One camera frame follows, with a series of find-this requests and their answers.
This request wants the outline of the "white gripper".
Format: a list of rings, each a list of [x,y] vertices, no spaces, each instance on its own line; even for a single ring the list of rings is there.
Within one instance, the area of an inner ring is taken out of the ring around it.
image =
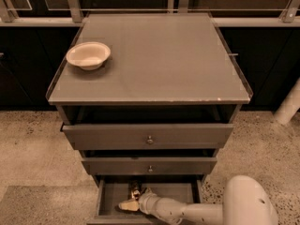
[[[119,208],[121,210],[134,212],[140,208],[146,215],[154,215],[156,213],[156,203],[159,200],[159,196],[153,193],[150,187],[143,188],[141,195],[139,202],[133,199],[123,201],[118,204]]]

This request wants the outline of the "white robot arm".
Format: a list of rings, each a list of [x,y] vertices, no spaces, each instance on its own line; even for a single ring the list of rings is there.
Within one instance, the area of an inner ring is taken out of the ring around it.
[[[170,225],[183,219],[203,225],[278,225],[278,213],[263,187],[253,178],[236,175],[226,184],[222,204],[184,203],[159,197],[150,188],[119,208],[152,215]]]

